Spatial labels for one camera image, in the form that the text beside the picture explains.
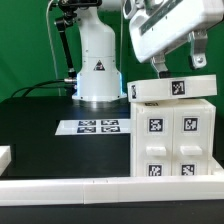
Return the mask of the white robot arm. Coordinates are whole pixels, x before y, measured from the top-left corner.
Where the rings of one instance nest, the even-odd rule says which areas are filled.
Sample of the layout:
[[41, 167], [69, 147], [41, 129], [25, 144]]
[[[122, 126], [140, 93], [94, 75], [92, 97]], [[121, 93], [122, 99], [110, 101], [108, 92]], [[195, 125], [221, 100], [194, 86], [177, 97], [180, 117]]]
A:
[[84, 0], [77, 7], [82, 68], [73, 98], [86, 102], [126, 96], [115, 65], [115, 34], [99, 19], [99, 8], [123, 11], [137, 60], [151, 63], [159, 74], [168, 72], [165, 55], [186, 42], [193, 67], [204, 67], [207, 30], [224, 17], [224, 0]]

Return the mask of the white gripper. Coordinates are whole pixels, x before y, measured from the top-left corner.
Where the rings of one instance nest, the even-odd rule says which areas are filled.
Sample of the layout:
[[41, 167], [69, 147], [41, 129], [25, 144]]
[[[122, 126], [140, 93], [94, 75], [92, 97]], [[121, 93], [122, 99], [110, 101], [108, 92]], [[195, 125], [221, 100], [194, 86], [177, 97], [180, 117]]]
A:
[[224, 16], [224, 0], [163, 0], [151, 15], [139, 9], [129, 23], [130, 36], [139, 62], [148, 62], [159, 78], [168, 78], [165, 56], [190, 43], [190, 67], [206, 66], [207, 32]]

